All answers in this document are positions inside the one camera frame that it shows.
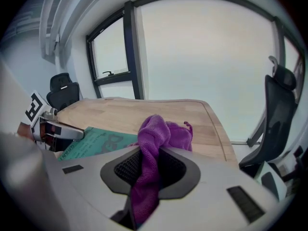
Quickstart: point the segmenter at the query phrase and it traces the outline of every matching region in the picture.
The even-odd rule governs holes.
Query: black office chair
[[[47,94],[49,105],[58,111],[79,101],[79,85],[72,83],[68,73],[53,76],[50,79],[51,92]]]
[[[247,171],[244,169],[247,166],[273,160],[283,152],[295,112],[292,92],[295,87],[294,74],[282,66],[275,64],[273,77],[265,76],[266,116],[263,138],[260,146],[239,163],[243,171]]]

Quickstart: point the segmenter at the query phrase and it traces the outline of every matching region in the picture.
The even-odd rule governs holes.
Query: window handle
[[[110,74],[108,74],[108,76],[115,75],[115,74],[111,73],[111,71],[106,71],[106,72],[103,72],[103,74],[104,74],[104,73],[110,73]]]

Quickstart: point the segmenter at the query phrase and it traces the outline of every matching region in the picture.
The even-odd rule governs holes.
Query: purple cloth
[[[131,191],[132,208],[136,223],[144,223],[158,205],[159,147],[176,147],[192,151],[193,129],[189,130],[174,122],[165,122],[160,115],[148,117],[138,132],[138,142],[143,154],[142,173]]]

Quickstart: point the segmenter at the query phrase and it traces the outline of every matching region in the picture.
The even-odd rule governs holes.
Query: wooden tabletop
[[[101,128],[137,134],[143,121],[154,114],[165,121],[193,128],[192,150],[238,167],[230,140],[212,108],[200,100],[84,99],[58,113],[60,122],[80,128]]]

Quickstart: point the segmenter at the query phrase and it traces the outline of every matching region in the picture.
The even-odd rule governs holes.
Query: green notebook
[[[128,147],[137,142],[137,135],[118,133],[99,128],[88,127],[85,129],[85,137],[80,141],[72,142],[59,161],[98,154],[108,153]]]

